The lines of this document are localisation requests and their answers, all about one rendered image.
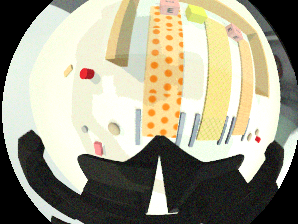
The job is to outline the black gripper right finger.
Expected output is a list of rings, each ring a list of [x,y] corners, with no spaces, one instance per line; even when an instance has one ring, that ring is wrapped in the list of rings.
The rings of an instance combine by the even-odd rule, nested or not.
[[[160,160],[168,213],[178,213],[180,206],[189,198],[198,183],[241,167],[245,155],[226,159],[201,161],[173,144],[166,136],[161,137]]]

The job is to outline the orange polka-dotted strip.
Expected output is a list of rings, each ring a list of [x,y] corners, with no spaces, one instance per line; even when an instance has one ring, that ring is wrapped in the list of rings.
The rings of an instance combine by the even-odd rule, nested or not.
[[[145,57],[142,136],[177,137],[184,61]]]

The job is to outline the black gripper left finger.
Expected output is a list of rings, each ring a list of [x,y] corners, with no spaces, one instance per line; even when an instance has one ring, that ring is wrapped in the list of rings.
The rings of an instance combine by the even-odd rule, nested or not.
[[[154,181],[156,181],[160,145],[161,137],[156,135],[145,148],[133,157],[129,157],[125,163],[102,159],[88,153],[77,156],[77,163],[86,179],[141,192],[141,205],[146,206],[146,214],[148,214]]]

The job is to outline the pale yellow flat strip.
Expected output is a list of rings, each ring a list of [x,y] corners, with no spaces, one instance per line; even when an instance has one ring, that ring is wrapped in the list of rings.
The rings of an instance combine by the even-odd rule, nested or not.
[[[227,109],[229,109],[231,75],[208,67],[206,83],[208,85],[206,85],[204,111],[202,111],[196,140],[217,141],[220,140]]]

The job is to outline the orange flat strip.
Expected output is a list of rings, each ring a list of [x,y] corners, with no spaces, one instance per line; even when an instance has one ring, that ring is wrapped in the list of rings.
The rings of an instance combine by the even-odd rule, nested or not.
[[[241,92],[239,92],[241,96],[239,96],[238,112],[237,116],[235,116],[235,124],[231,136],[245,135],[247,120],[249,120],[250,116],[251,100],[253,100],[253,88],[253,85],[241,80]]]

